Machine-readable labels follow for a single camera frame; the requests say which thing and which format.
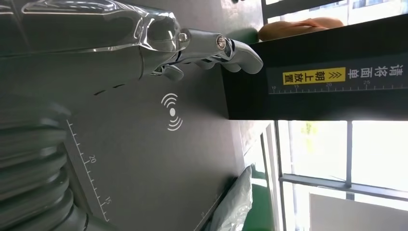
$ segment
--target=robotic arm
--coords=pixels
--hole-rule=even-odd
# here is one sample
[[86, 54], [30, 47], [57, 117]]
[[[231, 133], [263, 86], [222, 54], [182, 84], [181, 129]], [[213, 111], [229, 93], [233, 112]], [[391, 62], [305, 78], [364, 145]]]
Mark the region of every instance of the robotic arm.
[[263, 66], [246, 44], [219, 33], [180, 28], [172, 12], [123, 4], [114, 0], [14, 0], [0, 5], [3, 35], [0, 56], [36, 53], [116, 51], [140, 48], [143, 75], [178, 80], [174, 64], [196, 63], [209, 69], [215, 63], [232, 72], [250, 74]]

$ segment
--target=wireless charging symbol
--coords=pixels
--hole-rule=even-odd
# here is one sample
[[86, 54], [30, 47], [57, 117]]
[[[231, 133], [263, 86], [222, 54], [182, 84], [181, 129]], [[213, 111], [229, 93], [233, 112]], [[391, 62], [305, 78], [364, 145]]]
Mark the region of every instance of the wireless charging symbol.
[[181, 127], [181, 124], [183, 123], [183, 120], [180, 117], [176, 116], [176, 110], [174, 108], [176, 106], [177, 98], [178, 96], [173, 93], [169, 93], [162, 98], [162, 104], [166, 108], [170, 107], [169, 113], [172, 118], [170, 119], [170, 122], [168, 123], [167, 130], [169, 131], [178, 130]]

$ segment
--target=reflective chrome surface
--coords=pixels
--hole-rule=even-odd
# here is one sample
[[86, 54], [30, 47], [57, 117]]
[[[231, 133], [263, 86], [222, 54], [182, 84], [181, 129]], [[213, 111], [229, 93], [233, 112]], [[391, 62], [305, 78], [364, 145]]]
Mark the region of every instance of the reflective chrome surface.
[[66, 51], [114, 51], [142, 46], [177, 52], [180, 26], [168, 11], [123, 4], [114, 0], [37, 0], [13, 12], [10, 1], [0, 1], [2, 40], [20, 38], [25, 51], [0, 47], [0, 56]]

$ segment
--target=window frame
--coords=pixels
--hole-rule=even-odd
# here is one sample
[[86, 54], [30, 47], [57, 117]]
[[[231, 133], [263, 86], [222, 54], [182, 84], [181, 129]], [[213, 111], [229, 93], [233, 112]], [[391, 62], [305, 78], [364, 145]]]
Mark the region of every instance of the window frame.
[[370, 0], [354, 0], [353, 9], [359, 9], [359, 8], [363, 8], [363, 7], [367, 7], [367, 6], [381, 4], [381, 3], [384, 3], [384, 2], [388, 2], [388, 0], [379, 0], [379, 2], [374, 2], [374, 3], [370, 3]]
[[268, 23], [269, 18], [308, 10], [339, 1], [340, 0], [280, 0], [267, 5], [266, 0], [261, 0], [264, 24]]
[[321, 179], [310, 176], [284, 174], [281, 165], [281, 142], [279, 137], [278, 120], [271, 122], [266, 131], [261, 134], [261, 147], [264, 155], [265, 170], [270, 189], [272, 202], [273, 221], [276, 231], [287, 231], [283, 183], [300, 184], [312, 187], [324, 187], [328, 189], [346, 192], [347, 200], [354, 200], [355, 193], [380, 197], [385, 199], [408, 202], [408, 192], [388, 189], [383, 187], [357, 184], [352, 182], [352, 121], [347, 122], [347, 166], [346, 181]]
[[340, 1], [338, 1], [338, 2], [329, 3], [329, 4], [327, 4], [327, 5], [322, 5], [322, 6], [313, 7], [313, 8], [311, 8], [311, 9], [309, 9], [309, 11], [317, 11], [317, 10], [320, 10], [320, 9], [341, 7], [341, 6], [346, 6], [346, 5], [348, 5], [348, 1], [347, 1], [347, 0], [340, 0]]

